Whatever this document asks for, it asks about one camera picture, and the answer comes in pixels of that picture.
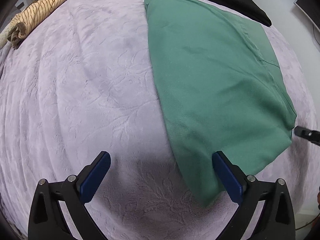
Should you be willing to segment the green work jacket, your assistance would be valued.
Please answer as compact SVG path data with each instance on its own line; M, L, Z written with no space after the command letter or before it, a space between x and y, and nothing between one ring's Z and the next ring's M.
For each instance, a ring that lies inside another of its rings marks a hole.
M199 0L144 0L153 79L182 177L204 206L222 151L257 174L291 145L296 111L263 27Z

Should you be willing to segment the lilac plush bed blanket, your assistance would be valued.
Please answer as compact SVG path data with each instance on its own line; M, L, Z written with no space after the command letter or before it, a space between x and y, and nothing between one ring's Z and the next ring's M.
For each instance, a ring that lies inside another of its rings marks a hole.
M109 239L215 239L236 204L202 207L170 149L143 0L68 0L1 50L1 210L28 230L38 181L101 152L112 166L87 209Z

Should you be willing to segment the beige striped cloth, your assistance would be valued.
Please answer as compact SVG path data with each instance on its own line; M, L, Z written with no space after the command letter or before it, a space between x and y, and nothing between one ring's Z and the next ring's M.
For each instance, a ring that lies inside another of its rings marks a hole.
M67 0L37 0L17 13L1 32L1 48L9 41L24 40L41 22Z

